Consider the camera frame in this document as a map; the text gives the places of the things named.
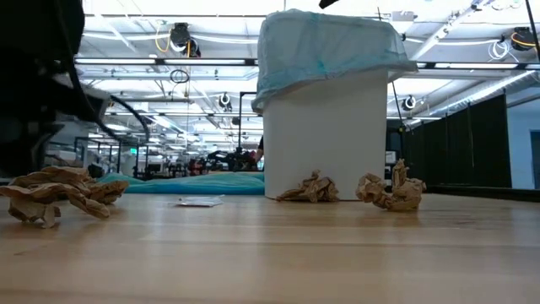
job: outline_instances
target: cable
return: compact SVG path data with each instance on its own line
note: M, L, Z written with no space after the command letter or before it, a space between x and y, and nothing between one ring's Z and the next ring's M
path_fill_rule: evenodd
M167 35L167 47L165 49L162 49L161 46L159 46L159 42L158 42L158 34L159 34L159 29L161 29L161 24L159 24L158 26L158 29L155 31L155 45L156 47L158 48L158 50L160 50L161 52L167 52L169 51L169 46L170 46L170 31L172 29L169 30L169 34Z
M516 39L516 35L517 35L517 33L514 33L514 34L512 34L512 36L511 36L512 41L514 41L515 43L520 44L520 45L522 45L522 46L536 46L536 44L534 44L534 43L527 43L527 42L523 42L523 41L517 40L517 39Z
M511 51L511 46L510 46L510 43L508 43L508 41L494 42L490 47L488 47L488 54L491 57L490 62L492 62L493 60L502 60L507 55L510 55L512 58L514 58L516 62L519 62L516 56L514 56L514 54L512 54L510 51Z
M184 79L182 77L182 79L178 80L178 73L180 73L182 75L186 75L186 78ZM186 71L181 70L181 69L173 70L169 74L170 81L174 82L175 84L185 84L190 80L190 78L191 77L189 76L189 73L187 73Z
M100 127L100 129L107 134L109 137L117 140L118 142L124 142L126 143L126 140L122 140L122 138L118 137L110 128L108 128L100 119L100 116L98 113L94 110L92 105L90 104L88 98L86 97L86 94L84 93L83 87L81 86L80 81L78 80L78 74L77 69L75 68L75 61L73 60L74 54L73 49L71 48L71 44L69 42L69 34L68 34L68 28L64 22L63 14L62 14L62 5L60 4L60 0L55 0L55 11L57 16L58 25L60 25L60 30L62 31L62 36L64 39L64 44L67 49L67 71L69 74L69 79L72 82L73 89L78 93L79 95L79 101L81 106L84 108L84 111L87 111L88 113L91 113L92 118L94 122ZM123 105L126 110L131 112L138 120L141 122L141 125L143 126L144 133L145 133L145 141L144 143L147 143L150 139L150 131L144 120L138 115L138 113L133 110L126 102L116 98L115 96L111 95L111 99L114 102L118 102L119 104Z

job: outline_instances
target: wall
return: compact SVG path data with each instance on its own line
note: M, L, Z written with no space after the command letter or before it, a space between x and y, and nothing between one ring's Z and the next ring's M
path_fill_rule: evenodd
M540 131L540 99L508 109L510 171L513 188L534 189L531 131L536 130Z

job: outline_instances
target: desk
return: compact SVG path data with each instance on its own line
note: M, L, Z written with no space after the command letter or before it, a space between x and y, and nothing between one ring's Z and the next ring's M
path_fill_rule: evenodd
M108 220L67 205L50 230L0 200L1 303L533 303L540 204L425 195L370 204L124 195Z

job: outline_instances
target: black cable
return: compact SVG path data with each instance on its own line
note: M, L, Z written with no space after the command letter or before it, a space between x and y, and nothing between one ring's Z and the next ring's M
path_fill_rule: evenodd
M186 75L186 78L184 79L182 77L181 80L178 80L178 73L181 73L182 75ZM184 70L181 70L181 69L176 69L176 70L173 70L170 72L169 74L169 79L170 81L174 82L175 84L186 84L189 80L190 80L190 76L189 76L189 73L187 73L186 71Z
M538 44L537 28L534 23L534 18L532 17L531 4L529 3L529 0L525 0L525 4L526 10L529 14L529 21L531 22L532 36L534 36L534 44L537 48L538 61L540 62L540 44Z
M397 108L397 114L399 115L399 120L400 120L400 122L402 122L402 125L404 125L403 124L403 118L402 118L402 112L401 112L401 110L399 110L399 102L397 102L396 86L394 85L393 81L391 82L391 87L394 90L394 99L396 100L396 108Z
M66 26L66 24L64 22L64 19L63 19L62 5L60 4L60 0L55 0L54 3L55 3L55 7L56 7L55 12L57 12L56 16L57 16L57 19L58 19L58 25L60 27L60 30L62 31L62 36L63 36L64 43L66 45L66 49L67 49L67 53L68 53L68 56L66 57L66 59L67 59L67 62L66 62L67 73L69 74L69 79L72 82L73 89L75 91L77 91L77 93L79 95L79 101L80 101L81 106L84 108L84 111L87 111L87 112L91 113L94 122L109 137L117 140L118 142L124 142L124 143L130 142L131 140L129 138L122 139L122 138L118 137L118 135L116 135L110 128L108 128L101 121L99 114L94 110L94 108L90 104L88 98L86 97L86 94L84 93L83 87L80 84L80 81L78 80L77 69L75 68L75 61L73 60L75 55L73 54L73 50L72 50L71 44L69 42L68 28L67 28L67 26ZM124 106L126 108L126 110L131 112L135 116L135 118L137 118L137 120L139 120L139 122L141 122L141 125L143 126L143 129L144 129L144 135L145 135L144 143L147 143L150 140L150 131L149 131L148 126L146 125L146 122L144 122L143 118L141 116L139 116L138 113L135 110L133 110L133 108L131 108L123 100L120 100L120 99L116 98L115 96L111 96L111 99L114 102L118 102L119 104Z

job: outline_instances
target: fluorescent light fixture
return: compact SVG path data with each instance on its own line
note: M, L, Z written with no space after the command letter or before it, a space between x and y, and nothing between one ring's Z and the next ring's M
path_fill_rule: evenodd
M388 120L399 120L399 117L386 117ZM420 121L432 121L439 120L440 117L403 117L403 120L420 120Z
M240 113L215 113L213 115L215 117L239 117ZM242 118L243 117L259 117L259 115L256 113L242 113Z
M199 113L190 113L190 112L182 112L182 113L179 113L179 112L176 112L176 113L163 113L165 114L166 116L171 116L171 117L186 117L186 116L206 116L208 113L202 113L202 112L199 112Z
M517 63L436 63L436 68L455 68L455 69L474 69L474 68L492 68L492 69L513 69Z
M154 59L146 58L125 58L125 59L113 59L113 58L75 58L76 64L155 64Z
M521 73L521 74L516 75L516 76L514 76L514 77L512 77L510 79L507 79L505 81L501 81L501 82L497 83L496 85L493 85L491 87L488 87L487 89L479 91L476 94L470 95L470 96L465 97L465 98L461 98L460 100L458 100L456 102L452 102L448 106L441 107L440 109L431 112L430 115L434 115L434 114L436 114L438 112L441 112L441 111L446 111L447 109L449 109L449 108L451 108L453 106L459 105L459 104L461 104L463 102L474 102L476 100L481 100L484 97L493 94L495 91L500 90L500 89L504 88L505 86L507 86L507 85L509 85L509 84L511 84L513 82L516 82L517 80L522 79L522 78L524 78L524 77L526 77L526 76L528 76L528 75L530 75L532 73L536 73L536 71L527 71L525 73Z
M244 65L243 59L165 59L165 64L178 65Z
M100 149L109 149L110 146L106 145L106 144L102 144L100 146ZM118 149L118 146L112 146L113 149ZM88 149L98 149L98 145L97 144L90 144L88 146Z
M131 116L133 114L130 113L130 112L106 112L105 115L107 115L107 116ZM140 113L138 113L138 115L140 115L140 116L154 116L154 115L159 115L159 113L158 112L154 112L154 113L140 112Z
M171 149L186 149L185 147L182 147L180 145L174 145L174 144L169 144L169 148L171 148Z
M109 129L115 130L115 131L130 131L131 129L128 127L124 127L117 124L107 124L106 125Z
M163 117L161 116L154 116L153 119L161 126L165 127L165 128L170 128L171 125L170 125L170 122L168 122L166 119L164 119Z

